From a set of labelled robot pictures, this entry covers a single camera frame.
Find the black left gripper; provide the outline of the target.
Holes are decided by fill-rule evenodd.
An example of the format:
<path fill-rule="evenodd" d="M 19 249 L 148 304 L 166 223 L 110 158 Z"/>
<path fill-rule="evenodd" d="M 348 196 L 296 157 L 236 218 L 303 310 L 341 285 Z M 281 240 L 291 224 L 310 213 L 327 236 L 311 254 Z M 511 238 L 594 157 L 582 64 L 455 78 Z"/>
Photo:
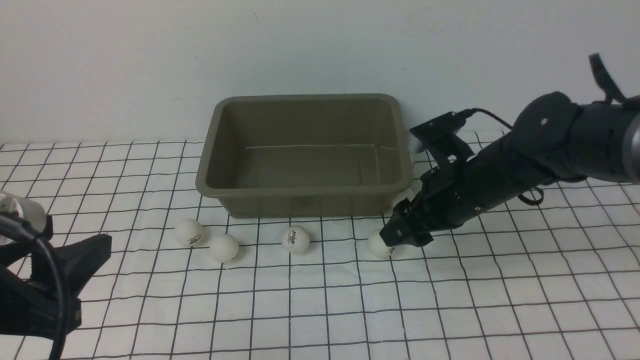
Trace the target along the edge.
<path fill-rule="evenodd" d="M 54 248 L 67 278 L 70 296 L 78 298 L 91 277 L 111 258 L 112 237 L 92 235 L 77 243 Z M 58 297 L 46 256 L 35 250 L 35 283 L 19 278 L 1 262 L 1 333 L 52 340 L 58 332 Z"/>

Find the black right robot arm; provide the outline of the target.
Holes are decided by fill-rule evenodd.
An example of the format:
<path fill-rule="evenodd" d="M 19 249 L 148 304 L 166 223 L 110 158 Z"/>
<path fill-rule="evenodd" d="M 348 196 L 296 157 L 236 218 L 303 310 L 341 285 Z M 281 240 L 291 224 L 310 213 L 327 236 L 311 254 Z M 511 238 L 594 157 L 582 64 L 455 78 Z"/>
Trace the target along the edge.
<path fill-rule="evenodd" d="M 436 166 L 421 175 L 421 190 L 398 202 L 380 230 L 389 248 L 422 248 L 433 232 L 459 228 L 543 185 L 587 178 L 639 182 L 638 97 L 579 105 L 557 91 L 540 96 L 508 133 L 473 153 L 457 131 L 477 112 L 446 112 L 409 130 Z"/>

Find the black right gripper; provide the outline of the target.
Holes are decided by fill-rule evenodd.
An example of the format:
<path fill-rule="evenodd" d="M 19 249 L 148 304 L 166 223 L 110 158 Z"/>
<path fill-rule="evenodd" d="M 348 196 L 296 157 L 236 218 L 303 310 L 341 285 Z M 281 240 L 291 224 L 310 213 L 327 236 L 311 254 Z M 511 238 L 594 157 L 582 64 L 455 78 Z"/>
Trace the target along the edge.
<path fill-rule="evenodd" d="M 380 230 L 387 247 L 423 248 L 431 232 L 452 230 L 506 201 L 502 162 L 460 162 L 427 173 L 416 198 L 402 199 Z"/>

